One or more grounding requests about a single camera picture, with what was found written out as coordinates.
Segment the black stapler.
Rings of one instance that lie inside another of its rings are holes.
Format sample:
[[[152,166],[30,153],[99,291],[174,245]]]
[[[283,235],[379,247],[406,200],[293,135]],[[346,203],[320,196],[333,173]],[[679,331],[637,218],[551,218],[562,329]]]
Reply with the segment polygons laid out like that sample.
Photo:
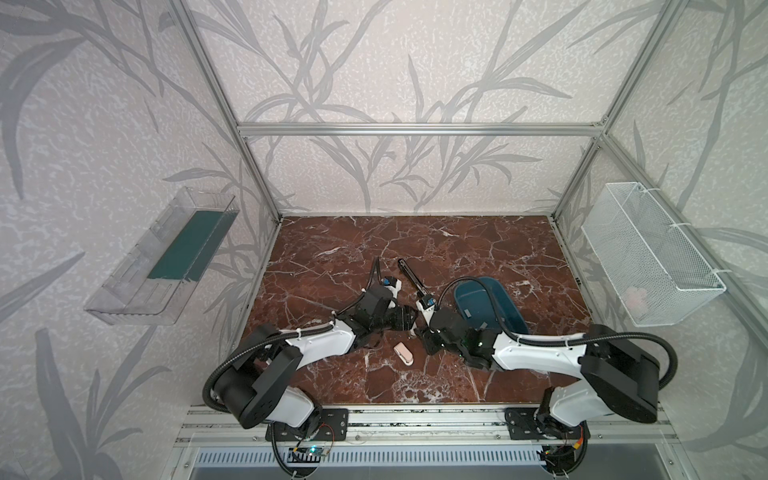
[[[424,296],[429,294],[429,291],[427,290],[424,283],[416,275],[416,273],[408,265],[407,261],[404,258],[399,258],[397,260],[397,265],[400,271],[405,275],[405,277],[414,285],[418,298],[423,298]]]

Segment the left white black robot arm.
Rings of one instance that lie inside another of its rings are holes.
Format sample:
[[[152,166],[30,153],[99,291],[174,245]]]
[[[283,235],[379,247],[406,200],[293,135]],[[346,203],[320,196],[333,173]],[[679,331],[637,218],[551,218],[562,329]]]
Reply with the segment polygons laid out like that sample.
[[[375,258],[360,295],[334,311],[329,322],[294,330],[259,326],[207,378],[205,405],[232,414],[245,429],[267,423],[298,435],[315,433],[322,407],[291,385],[294,375],[320,360],[361,350],[385,331],[410,330],[417,312],[398,301],[401,288],[400,280],[381,274]]]

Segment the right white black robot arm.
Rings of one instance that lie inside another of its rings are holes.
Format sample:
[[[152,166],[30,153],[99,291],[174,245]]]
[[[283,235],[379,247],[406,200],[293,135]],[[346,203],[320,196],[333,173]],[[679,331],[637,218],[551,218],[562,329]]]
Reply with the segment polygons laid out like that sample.
[[[490,302],[497,330],[475,329],[457,311],[445,308],[423,282],[412,278],[417,308],[426,321],[419,335],[430,354],[442,350],[479,370],[535,370],[574,378],[566,387],[548,388],[532,427],[561,438],[585,421],[617,414],[652,424],[658,418],[658,394],[674,379],[679,360],[665,339],[645,332],[616,332],[593,325],[581,334],[520,334],[505,324],[496,300]]]

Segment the teal plastic tray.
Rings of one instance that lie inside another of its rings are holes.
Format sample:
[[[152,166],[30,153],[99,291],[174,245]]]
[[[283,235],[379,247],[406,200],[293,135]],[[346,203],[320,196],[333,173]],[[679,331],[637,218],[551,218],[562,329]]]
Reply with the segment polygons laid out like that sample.
[[[491,305],[491,300],[494,300],[498,313],[509,330],[518,334],[529,334],[526,322],[504,286],[491,277],[480,277],[479,280],[490,292],[475,281],[463,281],[455,287],[453,292],[457,310],[468,324],[477,330],[501,332],[501,326]]]

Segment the small green circuit board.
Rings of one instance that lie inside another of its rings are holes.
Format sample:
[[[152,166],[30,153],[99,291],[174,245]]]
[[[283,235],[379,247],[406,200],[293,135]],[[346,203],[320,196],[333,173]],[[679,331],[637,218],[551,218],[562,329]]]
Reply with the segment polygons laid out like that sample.
[[[296,462],[311,463],[320,462],[330,455],[331,446],[311,445],[309,447],[294,447],[291,450],[291,458]]]

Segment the pink object in basket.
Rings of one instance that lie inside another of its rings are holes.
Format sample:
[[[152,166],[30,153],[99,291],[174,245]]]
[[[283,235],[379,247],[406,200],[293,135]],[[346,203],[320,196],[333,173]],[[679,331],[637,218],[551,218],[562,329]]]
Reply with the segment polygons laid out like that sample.
[[[643,316],[649,311],[648,292],[645,288],[629,287],[622,299],[626,309],[633,316]]]

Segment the green pad in bin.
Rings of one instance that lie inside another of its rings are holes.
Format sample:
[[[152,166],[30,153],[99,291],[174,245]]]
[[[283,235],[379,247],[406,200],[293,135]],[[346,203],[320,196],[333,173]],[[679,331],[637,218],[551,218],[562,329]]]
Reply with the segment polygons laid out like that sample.
[[[196,211],[148,278],[199,282],[236,216],[234,211]]]

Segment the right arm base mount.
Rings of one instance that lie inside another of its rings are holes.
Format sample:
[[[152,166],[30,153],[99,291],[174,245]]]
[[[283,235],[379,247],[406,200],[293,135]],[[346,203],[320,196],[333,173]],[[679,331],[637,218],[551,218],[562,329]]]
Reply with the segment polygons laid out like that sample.
[[[511,440],[575,442],[581,437],[587,440],[591,438],[586,421],[577,427],[570,427],[551,415],[550,403],[554,391],[554,387],[547,388],[538,406],[509,407],[504,410],[505,425]]]

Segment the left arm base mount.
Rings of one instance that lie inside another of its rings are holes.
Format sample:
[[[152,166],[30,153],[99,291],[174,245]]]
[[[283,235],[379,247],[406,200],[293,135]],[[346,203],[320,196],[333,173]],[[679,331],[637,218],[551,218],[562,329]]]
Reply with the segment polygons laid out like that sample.
[[[273,422],[267,426],[266,440],[276,438],[277,442],[343,441],[349,425],[349,410],[346,408],[321,408],[313,412],[299,427]]]

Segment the aluminium front rail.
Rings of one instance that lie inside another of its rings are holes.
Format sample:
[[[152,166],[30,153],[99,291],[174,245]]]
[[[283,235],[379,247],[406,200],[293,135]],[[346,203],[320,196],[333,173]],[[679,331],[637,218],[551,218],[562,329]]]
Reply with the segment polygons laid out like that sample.
[[[547,444],[531,428],[505,418],[511,404],[357,404],[346,405],[345,420],[327,421],[317,431],[323,445],[501,445]],[[588,422],[589,444],[676,444],[677,432],[664,411],[654,424],[617,415]],[[263,425],[241,428],[229,414],[192,407],[174,441],[176,447],[267,446]]]

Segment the clear plastic wall bin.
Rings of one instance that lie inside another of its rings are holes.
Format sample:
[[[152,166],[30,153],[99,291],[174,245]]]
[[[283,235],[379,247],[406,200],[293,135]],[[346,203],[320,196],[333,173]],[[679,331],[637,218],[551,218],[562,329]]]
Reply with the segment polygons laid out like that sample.
[[[237,216],[240,212],[233,194],[181,188],[84,310],[113,326],[175,324],[201,280],[149,279],[148,275],[198,210],[234,211]]]

